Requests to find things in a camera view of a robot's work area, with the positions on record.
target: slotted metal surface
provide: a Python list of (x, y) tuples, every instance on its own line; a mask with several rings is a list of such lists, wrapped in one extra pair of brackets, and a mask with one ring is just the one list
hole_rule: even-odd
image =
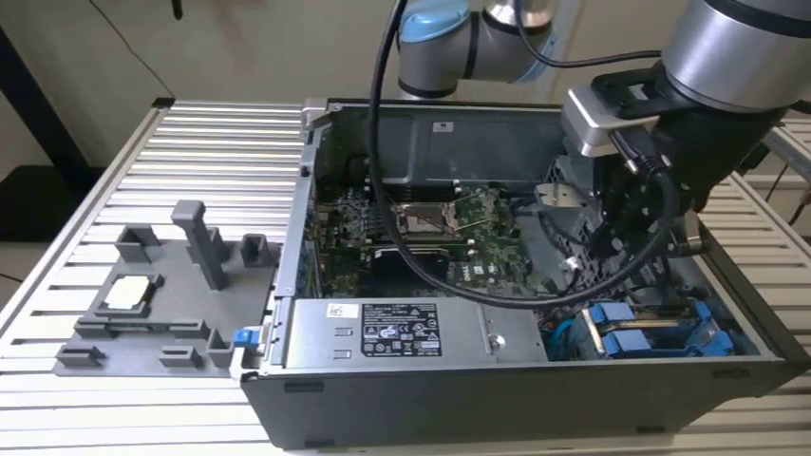
[(793, 119), (765, 140), (773, 152), (811, 182), (811, 119)]
[[(60, 378), (50, 371), (118, 259), (111, 242), (126, 223), (148, 221), (159, 237), (179, 238), (168, 211), (178, 199), (198, 199), (210, 207), (207, 221), (227, 238), (260, 232), (282, 240), (292, 200), (284, 182), (292, 181), (288, 168), (295, 169), (301, 146), (298, 118), (298, 106), (202, 103), (178, 103), (147, 117), (104, 178), (107, 184), (88, 197), (0, 313), (0, 323), (11, 322), (0, 337), (6, 454), (283, 453), (267, 442), (232, 380)], [(714, 191), (702, 219), (811, 350), (811, 250), (737, 176)], [(673, 438), (393, 447), (367, 454), (565, 452), (809, 454), (811, 375), (767, 397), (729, 402)]]

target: power supply label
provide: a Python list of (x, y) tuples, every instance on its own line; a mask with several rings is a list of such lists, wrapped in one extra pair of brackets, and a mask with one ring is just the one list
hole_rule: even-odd
[(366, 356), (443, 356), (437, 304), (365, 304)]

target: green circuit board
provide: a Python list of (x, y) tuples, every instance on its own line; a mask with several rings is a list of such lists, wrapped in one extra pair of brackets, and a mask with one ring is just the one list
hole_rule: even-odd
[[(418, 211), (413, 213), (405, 204), (401, 232), (418, 257), (425, 255), (427, 262), (441, 265), (435, 273), (449, 283), (490, 295), (529, 297), (546, 289), (534, 274), (509, 202), (499, 193), (501, 190), (487, 186), (463, 187), (457, 200), (414, 204)], [(422, 214), (431, 204), (437, 204), (437, 212), (429, 217)], [(377, 226), (373, 211), (358, 193), (319, 207), (321, 295), (445, 296), (422, 280), (405, 278), (411, 272), (398, 264), (402, 260), (398, 261), (399, 254), (386, 236), (373, 229)], [(419, 219), (409, 220), (413, 214)], [(425, 231), (410, 237), (413, 228)], [(382, 269), (391, 270), (391, 275)]]

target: blue plastic clip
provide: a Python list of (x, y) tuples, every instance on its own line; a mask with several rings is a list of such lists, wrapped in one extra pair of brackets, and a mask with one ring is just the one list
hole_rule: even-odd
[(259, 348), (259, 330), (235, 330), (234, 331), (234, 346), (246, 347), (248, 349)]

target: gray 3d printed holder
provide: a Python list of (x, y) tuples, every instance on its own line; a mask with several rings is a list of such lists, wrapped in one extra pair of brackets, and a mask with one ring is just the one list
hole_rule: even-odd
[(80, 376), (227, 377), (234, 331), (262, 323), (280, 249), (263, 235), (224, 242), (182, 200), (172, 222), (186, 241), (128, 225), (120, 259), (58, 353), (54, 372)]

